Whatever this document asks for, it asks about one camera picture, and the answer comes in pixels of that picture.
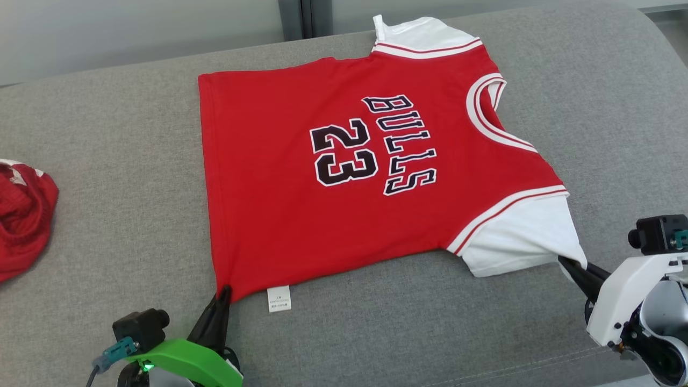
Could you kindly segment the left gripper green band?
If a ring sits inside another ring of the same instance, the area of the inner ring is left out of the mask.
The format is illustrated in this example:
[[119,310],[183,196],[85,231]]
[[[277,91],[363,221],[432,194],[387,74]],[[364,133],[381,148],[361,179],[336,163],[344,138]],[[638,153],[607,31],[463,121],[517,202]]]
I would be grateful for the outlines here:
[[243,374],[214,350],[226,345],[232,289],[224,286],[197,319],[187,340],[163,341],[126,358],[118,386],[242,386]]

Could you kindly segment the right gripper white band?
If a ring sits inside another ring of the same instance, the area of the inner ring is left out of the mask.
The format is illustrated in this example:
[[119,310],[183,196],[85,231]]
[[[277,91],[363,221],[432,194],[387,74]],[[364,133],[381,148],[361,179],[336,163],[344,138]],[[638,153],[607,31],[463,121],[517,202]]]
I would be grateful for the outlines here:
[[621,342],[616,324],[630,321],[632,313],[666,275],[683,269],[683,253],[629,257],[611,274],[595,264],[582,264],[564,256],[558,262],[578,288],[594,302],[587,332],[598,345]]

